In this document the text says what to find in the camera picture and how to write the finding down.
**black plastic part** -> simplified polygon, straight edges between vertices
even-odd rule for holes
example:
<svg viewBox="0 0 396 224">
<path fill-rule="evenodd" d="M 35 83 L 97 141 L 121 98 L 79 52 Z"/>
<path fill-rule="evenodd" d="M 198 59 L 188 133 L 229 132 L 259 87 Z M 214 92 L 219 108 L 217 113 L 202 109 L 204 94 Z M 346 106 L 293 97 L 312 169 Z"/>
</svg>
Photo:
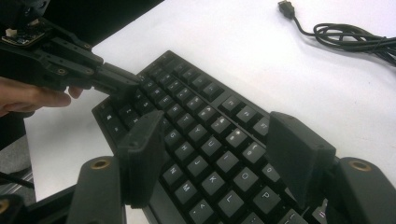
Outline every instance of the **black plastic part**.
<svg viewBox="0 0 396 224">
<path fill-rule="evenodd" d="M 12 194 L 0 196 L 0 223 L 25 223 L 26 218 L 27 210 L 21 196 Z"/>
<path fill-rule="evenodd" d="M 85 162 L 66 223 L 121 224 L 124 220 L 117 158 L 100 157 Z"/>
<path fill-rule="evenodd" d="M 271 112 L 267 157 L 301 208 L 320 205 L 322 177 L 335 157 L 332 145 L 296 118 Z"/>
<path fill-rule="evenodd" d="M 122 198 L 132 208 L 145 207 L 163 166 L 163 112 L 153 111 L 140 118 L 117 145 L 120 160 Z"/>
<path fill-rule="evenodd" d="M 279 6 L 279 11 L 289 19 L 293 19 L 294 17 L 294 7 L 291 5 L 291 2 L 288 1 L 282 1 L 277 3 Z"/>
<path fill-rule="evenodd" d="M 0 24 L 8 28 L 22 28 L 38 19 L 47 9 L 50 0 L 1 0 Z"/>
<path fill-rule="evenodd" d="M 372 163 L 356 158 L 340 159 L 335 185 L 338 194 L 333 195 L 339 198 L 329 197 L 328 207 L 334 207 L 351 223 L 396 223 L 396 189 Z M 339 220 L 332 222 L 332 214 L 327 214 L 329 223 L 339 223 Z"/>
</svg>

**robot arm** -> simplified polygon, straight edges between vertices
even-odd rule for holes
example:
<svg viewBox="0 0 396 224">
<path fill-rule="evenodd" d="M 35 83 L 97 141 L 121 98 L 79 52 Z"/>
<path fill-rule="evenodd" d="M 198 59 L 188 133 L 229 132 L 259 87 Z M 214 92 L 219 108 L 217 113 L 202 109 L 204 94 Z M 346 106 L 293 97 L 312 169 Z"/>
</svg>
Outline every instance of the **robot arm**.
<svg viewBox="0 0 396 224">
<path fill-rule="evenodd" d="M 92 46 L 41 18 L 50 1 L 0 2 L 0 23 L 10 27 L 0 40 L 0 74 L 64 91 L 95 87 L 117 100 L 134 94 L 139 80 L 91 53 Z"/>
</svg>

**cable connector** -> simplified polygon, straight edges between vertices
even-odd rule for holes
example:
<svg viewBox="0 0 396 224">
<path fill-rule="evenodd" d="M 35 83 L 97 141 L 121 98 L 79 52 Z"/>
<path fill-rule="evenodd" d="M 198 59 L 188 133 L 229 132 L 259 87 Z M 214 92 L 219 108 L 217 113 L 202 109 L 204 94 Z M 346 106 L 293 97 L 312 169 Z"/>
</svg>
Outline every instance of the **cable connector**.
<svg viewBox="0 0 396 224">
<path fill-rule="evenodd" d="M 282 1 L 277 3 L 279 5 L 279 11 L 286 18 L 293 19 L 294 17 L 294 7 L 291 5 L 291 2 Z"/>
</svg>

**black cable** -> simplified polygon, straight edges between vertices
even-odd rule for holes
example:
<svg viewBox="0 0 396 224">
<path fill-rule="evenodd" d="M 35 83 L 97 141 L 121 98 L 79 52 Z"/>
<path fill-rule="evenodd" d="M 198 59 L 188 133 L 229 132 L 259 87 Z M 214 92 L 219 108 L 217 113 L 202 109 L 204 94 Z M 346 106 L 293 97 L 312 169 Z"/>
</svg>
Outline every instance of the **black cable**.
<svg viewBox="0 0 396 224">
<path fill-rule="evenodd" d="M 294 7 L 291 2 L 278 3 L 283 15 L 294 20 L 303 35 L 313 36 L 320 44 L 330 48 L 348 52 L 373 53 L 380 59 L 396 66 L 396 37 L 372 35 L 369 32 L 348 24 L 321 23 L 314 26 L 314 33 L 303 30 L 295 17 Z"/>
</svg>

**robotic hand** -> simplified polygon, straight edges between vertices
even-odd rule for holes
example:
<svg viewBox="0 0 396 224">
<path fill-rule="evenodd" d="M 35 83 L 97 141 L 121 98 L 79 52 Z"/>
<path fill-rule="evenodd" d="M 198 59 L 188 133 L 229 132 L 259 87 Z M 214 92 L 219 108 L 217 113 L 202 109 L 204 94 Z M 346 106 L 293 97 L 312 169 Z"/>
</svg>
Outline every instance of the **robotic hand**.
<svg viewBox="0 0 396 224">
<path fill-rule="evenodd" d="M 92 46 L 41 18 L 50 0 L 2 0 L 0 74 L 23 83 L 64 91 L 95 87 L 113 101 L 128 100 L 139 79 L 91 53 Z M 164 151 L 163 112 L 142 117 L 112 148 L 114 157 L 88 161 L 77 185 L 26 208 L 13 195 L 0 197 L 1 223 L 123 223 L 124 205 L 143 207 L 160 174 Z"/>
<path fill-rule="evenodd" d="M 64 91 L 95 87 L 117 100 L 134 94 L 138 79 L 91 53 L 92 46 L 46 21 L 48 0 L 0 2 L 0 74 L 20 82 Z"/>
</svg>

